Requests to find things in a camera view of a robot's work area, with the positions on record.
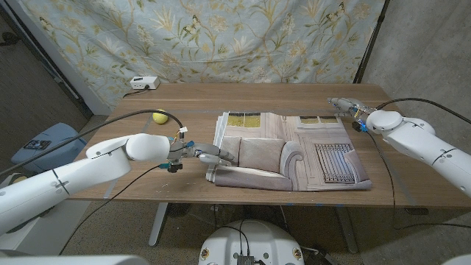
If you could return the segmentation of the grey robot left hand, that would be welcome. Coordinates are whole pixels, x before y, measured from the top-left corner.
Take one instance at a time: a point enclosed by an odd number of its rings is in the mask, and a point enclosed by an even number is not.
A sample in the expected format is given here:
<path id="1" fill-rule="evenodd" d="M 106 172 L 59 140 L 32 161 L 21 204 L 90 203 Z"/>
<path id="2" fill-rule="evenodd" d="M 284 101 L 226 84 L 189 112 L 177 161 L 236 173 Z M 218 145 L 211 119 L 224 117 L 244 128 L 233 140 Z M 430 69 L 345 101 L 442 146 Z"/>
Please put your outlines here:
<path id="1" fill-rule="evenodd" d="M 188 143 L 176 142 L 169 150 L 168 160 L 180 158 L 199 158 L 208 165 L 232 166 L 236 165 L 236 158 L 230 152 L 220 149 L 212 144 L 201 144 L 190 141 Z"/>

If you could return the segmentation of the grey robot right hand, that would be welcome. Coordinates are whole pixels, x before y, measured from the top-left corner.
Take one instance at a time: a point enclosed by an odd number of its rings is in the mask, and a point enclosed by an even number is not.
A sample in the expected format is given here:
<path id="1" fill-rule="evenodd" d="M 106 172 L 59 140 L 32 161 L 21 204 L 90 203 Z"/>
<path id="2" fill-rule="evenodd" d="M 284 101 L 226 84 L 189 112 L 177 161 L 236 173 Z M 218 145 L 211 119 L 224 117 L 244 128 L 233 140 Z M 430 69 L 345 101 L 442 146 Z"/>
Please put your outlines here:
<path id="1" fill-rule="evenodd" d="M 327 102 L 336 109 L 335 116 L 352 117 L 358 123 L 365 123 L 374 108 L 353 98 L 327 98 Z"/>

